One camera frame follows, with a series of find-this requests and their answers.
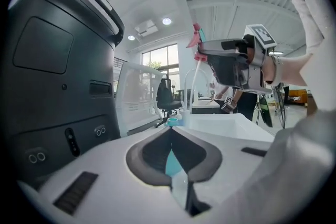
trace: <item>white wall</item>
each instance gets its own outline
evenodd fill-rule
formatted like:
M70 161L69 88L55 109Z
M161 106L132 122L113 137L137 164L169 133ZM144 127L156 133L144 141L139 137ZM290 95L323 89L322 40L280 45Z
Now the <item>white wall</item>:
M114 57L130 62L130 56L125 50L125 46L119 44L114 50Z
M130 62L142 64L142 52L129 52Z

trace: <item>black chair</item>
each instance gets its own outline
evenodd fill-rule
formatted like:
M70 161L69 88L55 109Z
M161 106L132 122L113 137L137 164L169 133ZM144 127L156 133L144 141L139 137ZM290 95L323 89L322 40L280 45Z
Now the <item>black chair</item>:
M158 123L155 128L164 124L173 113L177 113L177 109L179 109L182 104L180 101L174 101L172 90L171 90L172 81L170 79L161 79L161 83L158 88L158 93L156 96L157 107L162 109L163 119L160 123Z

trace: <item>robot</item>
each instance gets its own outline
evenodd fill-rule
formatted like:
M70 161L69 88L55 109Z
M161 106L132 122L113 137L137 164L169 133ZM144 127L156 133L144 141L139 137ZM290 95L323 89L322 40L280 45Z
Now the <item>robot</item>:
M334 13L324 1L320 1L319 11L330 18ZM280 131L273 143L220 141L219 136L168 127L102 143L56 171L38 191L24 182L19 182L20 187L45 217L57 223L267 224L292 219L317 194L336 163L336 102L332 103L331 95L327 96L329 102L321 95L321 73L315 72L319 69L327 76L335 68L330 55L336 53L336 25L329 19L321 21L317 24L330 31L301 74L324 111ZM243 39L209 41L199 45L198 53L208 57L221 84L267 93L260 70L275 44L263 26L255 25L247 26ZM255 50L249 62L248 48ZM223 66L232 73L222 74ZM327 86L334 86L333 74L329 78ZM159 157L167 156L170 145L176 146L188 172L186 210L171 197L171 179L153 169L161 165ZM233 159L252 162L245 164L243 173L250 166L256 169L240 186L232 181L221 184L221 180L216 186L213 176L229 177L219 170ZM231 166L240 167L240 163L231 162ZM207 195L209 189L216 197L227 196L213 200Z

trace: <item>air vent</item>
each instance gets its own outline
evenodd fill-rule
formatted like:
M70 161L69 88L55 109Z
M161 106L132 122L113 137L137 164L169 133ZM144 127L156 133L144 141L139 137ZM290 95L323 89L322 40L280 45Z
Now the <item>air vent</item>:
M70 187L54 202L54 205L65 213L73 215L97 177L98 175L94 173L81 173Z
M148 36L158 31L156 25L152 20L147 20L139 24L138 26L135 27L135 29L138 32L138 35L141 37Z

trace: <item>black pants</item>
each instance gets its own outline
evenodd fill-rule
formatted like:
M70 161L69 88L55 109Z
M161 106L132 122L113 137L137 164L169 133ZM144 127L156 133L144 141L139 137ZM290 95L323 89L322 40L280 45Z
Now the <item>black pants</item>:
M257 99L258 97L256 94L243 92L237 103L237 109L235 109L233 113L243 114L247 119L252 121L254 108L256 107L257 104ZM215 101L220 105L220 107L222 107L225 103L225 101L219 101L219 100ZM228 114L228 113L221 110L221 114Z
M288 104L289 86L288 87L284 87L283 90L285 91L285 99L284 99L283 103L284 104Z

